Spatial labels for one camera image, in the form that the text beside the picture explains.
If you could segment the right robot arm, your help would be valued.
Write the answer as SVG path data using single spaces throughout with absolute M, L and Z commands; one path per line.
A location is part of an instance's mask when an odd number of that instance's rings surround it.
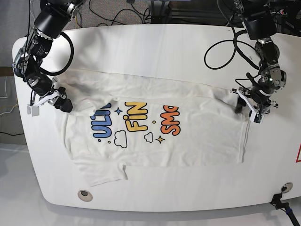
M 45 102 L 56 109 L 69 113 L 73 106 L 64 87 L 56 88 L 51 76 L 64 73 L 74 57 L 74 45 L 63 28 L 76 16 L 85 2 L 83 0 L 42 0 L 41 12 L 34 21 L 33 28 L 28 29 L 28 36 L 12 64 L 14 74 L 23 79 L 31 88 L 29 107 L 34 108 Z M 70 57 L 66 66 L 50 72 L 41 67 L 43 59 L 49 54 L 53 40 L 62 36 L 70 46 Z

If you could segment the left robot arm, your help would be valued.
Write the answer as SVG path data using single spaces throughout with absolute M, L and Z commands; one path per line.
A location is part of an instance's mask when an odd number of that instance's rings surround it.
M 240 84 L 234 91 L 238 95 L 235 112 L 241 113 L 243 108 L 248 106 L 250 121 L 261 123 L 264 115 L 269 114 L 272 107 L 278 108 L 278 103 L 272 101 L 270 97 L 286 85 L 286 73 L 281 70 L 278 62 L 280 51 L 271 38 L 277 29 L 267 0 L 236 0 L 234 4 L 240 12 L 244 29 L 233 32 L 232 54 L 239 54 L 258 71 L 256 76 L 247 73 L 244 78 L 251 82 L 251 87 L 247 88 Z M 242 34 L 247 34 L 249 39 L 256 42 L 253 49 L 260 58 L 258 65 L 238 47 L 238 37 Z

